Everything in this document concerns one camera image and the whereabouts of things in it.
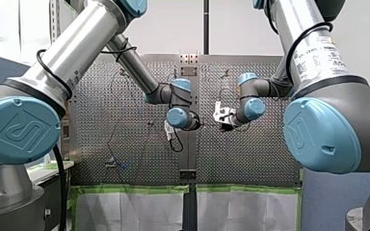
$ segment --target blue joint cap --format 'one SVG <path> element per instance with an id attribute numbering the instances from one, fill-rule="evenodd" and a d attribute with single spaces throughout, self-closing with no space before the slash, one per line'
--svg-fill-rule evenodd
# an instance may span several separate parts
<path id="1" fill-rule="evenodd" d="M 141 17 L 148 8 L 147 0 L 116 0 L 121 2 L 128 12 L 134 17 Z"/>
<path id="2" fill-rule="evenodd" d="M 284 114 L 284 139 L 294 158 L 314 171 L 355 171 L 361 147 L 351 124 L 332 105 L 316 98 L 293 101 Z"/>
<path id="3" fill-rule="evenodd" d="M 191 81 L 187 79 L 174 79 L 172 85 L 176 88 L 191 92 Z"/>
<path id="4" fill-rule="evenodd" d="M 253 0 L 253 7 L 262 10 L 264 8 L 264 2 L 264 0 Z"/>
<path id="5" fill-rule="evenodd" d="M 32 97 L 0 100 L 0 165 L 23 165 L 47 154 L 59 140 L 60 119 Z"/>
<path id="6" fill-rule="evenodd" d="M 245 104 L 245 117 L 253 121 L 260 118 L 266 112 L 266 105 L 259 98 L 252 98 Z"/>
<path id="7" fill-rule="evenodd" d="M 167 122 L 174 128 L 185 128 L 188 123 L 188 115 L 183 109 L 172 108 L 167 112 Z"/>
<path id="8" fill-rule="evenodd" d="M 241 86 L 251 79 L 257 79 L 257 75 L 252 72 L 244 73 L 239 77 L 238 85 Z"/>

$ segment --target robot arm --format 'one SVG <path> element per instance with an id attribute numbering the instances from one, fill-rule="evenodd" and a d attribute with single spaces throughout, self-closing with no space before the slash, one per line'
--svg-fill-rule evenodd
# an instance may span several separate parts
<path id="1" fill-rule="evenodd" d="M 266 106 L 260 97 L 286 97 L 292 85 L 286 77 L 285 59 L 277 72 L 269 80 L 258 79 L 254 73 L 242 74 L 238 82 L 240 107 L 222 108 L 221 101 L 215 104 L 215 121 L 221 123 L 222 131 L 231 131 L 236 127 L 254 121 L 264 115 Z"/>
<path id="2" fill-rule="evenodd" d="M 315 171 L 370 172 L 370 87 L 347 69 L 325 22 L 344 1 L 256 2 L 276 23 L 294 85 L 283 129 L 290 152 Z"/>
<path id="3" fill-rule="evenodd" d="M 53 148 L 59 140 L 60 118 L 66 113 L 65 102 L 72 90 L 107 44 L 112 51 L 120 52 L 119 39 L 125 39 L 116 35 L 145 11 L 146 1 L 86 1 L 86 8 L 38 63 L 22 77 L 9 78 L 0 85 L 0 165 L 30 163 Z M 146 95 L 157 91 L 158 96 L 163 94 L 160 102 L 152 103 L 177 107 L 181 116 L 177 127 L 194 127 L 186 81 L 176 80 L 169 88 L 159 85 L 133 50 L 123 53 L 121 61 Z M 177 114 L 169 113 L 170 116 L 176 120 Z"/>
<path id="4" fill-rule="evenodd" d="M 124 35 L 114 36 L 107 44 L 117 59 L 145 93 L 145 102 L 149 104 L 169 104 L 167 122 L 170 126 L 183 130 L 196 130 L 200 127 L 198 115 L 190 112 L 191 82 L 187 79 L 174 79 L 170 84 L 158 83 L 148 67 L 143 63 L 135 49 Z"/>

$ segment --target pegboard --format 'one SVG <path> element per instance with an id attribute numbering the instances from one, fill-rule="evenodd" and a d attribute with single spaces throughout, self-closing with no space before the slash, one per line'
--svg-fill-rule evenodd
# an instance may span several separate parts
<path id="1" fill-rule="evenodd" d="M 159 82 L 170 81 L 178 70 L 177 56 L 144 59 Z M 69 102 L 73 185 L 178 182 L 178 154 L 171 152 L 164 131 L 168 106 L 146 104 L 119 64 L 94 63 L 74 95 Z M 112 152 L 118 167 L 108 164 Z"/>
<path id="2" fill-rule="evenodd" d="M 222 93 L 224 106 L 236 107 L 239 75 L 254 71 L 268 78 L 276 71 L 278 57 L 199 56 L 192 63 L 176 55 L 146 55 L 143 59 L 156 79 L 164 83 L 180 74 L 183 65 L 198 68 L 198 76 L 190 79 L 197 103 L 193 108 L 204 126 L 189 133 L 189 142 L 184 143 L 188 166 L 195 166 L 191 162 L 198 160 L 198 183 L 297 186 L 299 165 L 282 136 L 282 112 L 287 102 L 265 99 L 266 115 L 244 133 L 221 133 L 213 120 L 221 89 L 228 89 Z M 76 161 L 73 185 L 179 184 L 179 170 L 183 168 L 180 155 L 184 153 L 170 150 L 164 131 L 168 106 L 147 105 L 134 81 L 113 62 L 96 62 L 74 95 L 69 106 L 70 158 Z M 119 167 L 106 165 L 112 160 L 111 152 L 117 156 Z"/>
<path id="3" fill-rule="evenodd" d="M 198 182 L 240 183 L 266 186 L 299 186 L 300 166 L 288 152 L 282 134 L 287 101 L 263 99 L 266 114 L 232 132 L 221 133 L 215 125 L 215 102 L 238 107 L 237 80 L 246 72 L 270 78 L 279 57 L 199 57 L 199 111 L 205 126 L 199 132 Z"/>

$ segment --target white fabric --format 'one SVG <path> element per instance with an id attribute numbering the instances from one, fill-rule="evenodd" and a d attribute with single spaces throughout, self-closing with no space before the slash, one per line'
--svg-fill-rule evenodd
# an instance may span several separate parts
<path id="1" fill-rule="evenodd" d="M 77 200 L 78 231 L 172 231 L 182 223 L 182 194 L 84 194 Z"/>
<path id="2" fill-rule="evenodd" d="M 182 194 L 84 194 L 76 231 L 178 231 Z M 199 231 L 296 231 L 296 194 L 199 192 Z"/>
<path id="3" fill-rule="evenodd" d="M 296 231 L 296 194 L 199 192 L 199 231 Z"/>

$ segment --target metal stand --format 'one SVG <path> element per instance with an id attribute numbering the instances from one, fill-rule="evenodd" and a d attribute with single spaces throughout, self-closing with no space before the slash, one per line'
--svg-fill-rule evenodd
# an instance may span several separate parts
<path id="1" fill-rule="evenodd" d="M 182 213 L 182 230 L 198 230 L 198 198 L 197 185 L 189 184 L 189 192 L 184 194 L 183 213 Z"/>
<path id="2" fill-rule="evenodd" d="M 199 75 L 198 75 L 198 55 L 182 55 L 180 66 L 180 77 L 191 81 L 191 110 L 199 113 Z M 185 147 L 180 155 L 180 182 L 188 185 L 189 191 L 184 194 L 182 230 L 198 231 L 198 198 L 197 198 L 197 153 L 198 131 L 182 133 L 185 137 Z"/>

